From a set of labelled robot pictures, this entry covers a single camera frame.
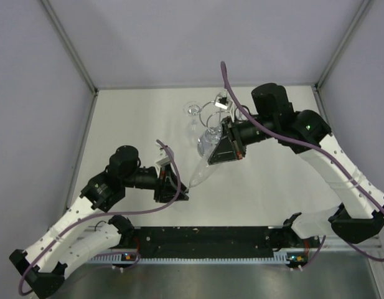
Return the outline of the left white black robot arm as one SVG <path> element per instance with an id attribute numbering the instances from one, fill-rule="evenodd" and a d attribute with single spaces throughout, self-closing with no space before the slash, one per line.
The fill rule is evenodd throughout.
<path id="1" fill-rule="evenodd" d="M 157 140 L 160 157 L 154 166 L 141 166 L 138 150 L 120 146 L 106 168 L 92 177 L 70 208 L 34 244 L 16 249 L 9 260 L 21 278 L 18 293 L 49 298 L 81 265 L 100 252 L 134 238 L 129 216 L 152 214 L 186 198 L 172 149 Z M 144 211 L 113 212 L 126 188 L 152 190 L 162 205 Z"/>

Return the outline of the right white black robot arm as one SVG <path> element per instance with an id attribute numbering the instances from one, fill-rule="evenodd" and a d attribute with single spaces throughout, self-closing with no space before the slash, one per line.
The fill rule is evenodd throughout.
<path id="1" fill-rule="evenodd" d="M 251 97 L 255 115 L 236 104 L 227 90 L 217 95 L 214 104 L 231 115 L 220 123 L 222 135 L 208 164 L 241 160 L 248 145 L 274 138 L 310 164 L 340 201 L 330 209 L 299 212 L 285 220 L 285 243 L 295 247 L 310 237 L 336 235 L 359 244 L 377 235 L 384 227 L 384 192 L 348 158 L 325 120 L 312 110 L 294 111 L 286 89 L 275 83 L 254 88 Z"/>

